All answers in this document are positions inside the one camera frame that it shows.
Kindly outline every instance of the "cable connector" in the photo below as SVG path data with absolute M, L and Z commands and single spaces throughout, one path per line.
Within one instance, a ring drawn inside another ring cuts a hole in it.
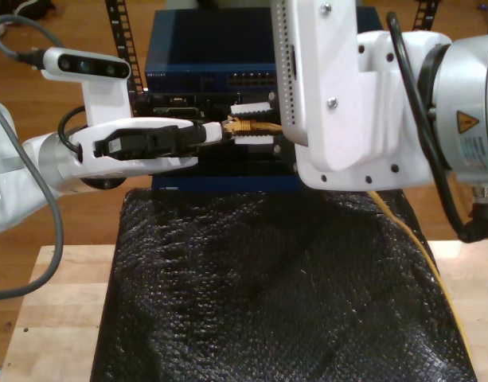
M 34 69 L 43 70 L 45 50 L 37 49 L 32 52 L 18 53 L 17 62 L 24 62 L 25 64 L 33 66 Z
M 241 120 L 238 118 L 230 119 L 224 125 L 224 129 L 232 134 L 249 132 L 270 132 L 271 134 L 280 133 L 283 128 L 280 125 L 269 122 L 256 122 L 253 120 Z

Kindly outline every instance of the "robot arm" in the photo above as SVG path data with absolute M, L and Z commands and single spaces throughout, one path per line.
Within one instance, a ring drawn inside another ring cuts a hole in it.
M 219 123 L 193 124 L 183 119 L 131 118 L 127 62 L 71 49 L 42 53 L 46 79 L 79 82 L 88 128 L 70 136 L 76 152 L 58 134 L 23 144 L 54 197 L 92 191 L 97 179 L 124 179 L 195 166 L 196 147 L 223 139 Z M 0 111 L 12 127 L 8 111 Z M 0 232 L 12 228 L 46 204 L 44 194 L 0 124 Z
M 355 4 L 346 0 L 321 7 L 314 0 L 272 0 L 271 10 L 283 132 L 295 144 L 302 181 L 315 189 L 348 191 L 432 182 L 432 165 L 420 140 L 391 35 L 357 35 Z M 404 41 L 413 76 L 424 90 L 437 155 L 445 161 L 442 172 L 454 170 L 460 179 L 487 189 L 488 37 L 451 45 L 442 34 L 415 32 L 404 33 Z M 25 143 L 57 196 L 78 192 L 74 185 L 78 179 L 123 178 L 195 166 L 197 159 L 188 155 L 193 148 L 224 137 L 219 123 L 194 126 L 183 120 L 132 119 L 126 91 L 130 67 L 120 59 L 59 48 L 34 53 L 32 58 L 26 62 L 38 66 L 45 78 L 83 87 L 89 128 L 70 138 L 82 156 L 60 144 L 56 134 Z M 462 69 L 463 62 L 473 65 L 471 75 Z M 465 93 L 463 89 L 472 92 L 455 96 Z M 182 131 L 193 131 L 196 140 L 185 144 Z M 175 154 L 171 145 L 177 145 L 178 139 L 185 147 Z M 164 142 L 171 143 L 168 150 L 162 147 Z M 6 195 L 12 200 L 17 196 Z M 0 202 L 7 216 L 0 230 L 44 201 L 25 204 L 8 209 Z

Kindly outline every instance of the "wooden floor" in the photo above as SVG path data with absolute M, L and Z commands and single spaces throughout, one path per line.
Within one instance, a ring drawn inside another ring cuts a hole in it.
M 56 0 L 58 13 L 43 21 L 67 47 L 115 54 L 111 28 L 103 0 Z M 410 0 L 368 0 L 382 17 L 396 10 L 405 30 L 413 24 L 416 3 Z M 127 0 L 131 28 L 141 71 L 154 11 L 159 0 Z M 434 30 L 453 39 L 485 34 L 486 23 L 471 0 L 444 0 Z M 4 42 L 17 50 L 49 46 L 43 37 L 27 28 L 10 27 Z M 56 130 L 61 116 L 82 104 L 80 86 L 44 80 L 26 65 L 16 64 L 0 53 L 0 102 L 14 118 L 21 141 Z M 66 244 L 113 244 L 118 229 L 123 196 L 136 186 L 148 186 L 149 178 L 129 181 L 105 193 L 65 197 L 60 200 Z M 464 189 L 455 189 L 461 212 L 468 212 Z M 430 240 L 454 239 L 432 187 L 409 190 L 424 233 Z M 48 209 L 42 209 L 20 226 L 0 234 L 0 288 L 27 283 L 41 246 L 53 243 L 53 222 Z M 0 367 L 21 306 L 21 299 L 0 302 Z

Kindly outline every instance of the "yellow warning sticker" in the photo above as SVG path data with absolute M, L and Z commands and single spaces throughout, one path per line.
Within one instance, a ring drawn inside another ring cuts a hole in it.
M 477 118 L 465 114 L 462 111 L 458 111 L 458 130 L 460 134 L 466 133 L 479 122 L 480 121 Z

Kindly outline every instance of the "black fabric cover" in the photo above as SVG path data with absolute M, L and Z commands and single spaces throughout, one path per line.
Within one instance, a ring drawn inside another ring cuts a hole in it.
M 419 232 L 402 192 L 382 193 Z M 135 190 L 92 382 L 476 380 L 422 254 L 360 193 Z

